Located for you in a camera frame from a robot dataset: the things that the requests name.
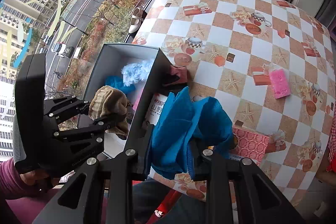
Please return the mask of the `magenta sleeve forearm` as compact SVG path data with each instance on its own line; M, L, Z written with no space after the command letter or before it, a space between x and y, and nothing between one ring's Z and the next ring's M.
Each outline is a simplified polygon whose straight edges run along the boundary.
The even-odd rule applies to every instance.
M33 223L59 191L28 186L19 175L13 158L1 163L1 223Z

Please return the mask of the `left hand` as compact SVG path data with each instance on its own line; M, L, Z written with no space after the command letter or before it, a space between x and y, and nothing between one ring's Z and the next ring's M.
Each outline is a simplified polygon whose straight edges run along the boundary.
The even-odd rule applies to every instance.
M42 191L48 191L59 184L60 178L52 177L45 170L33 170L19 175L28 186L36 186Z

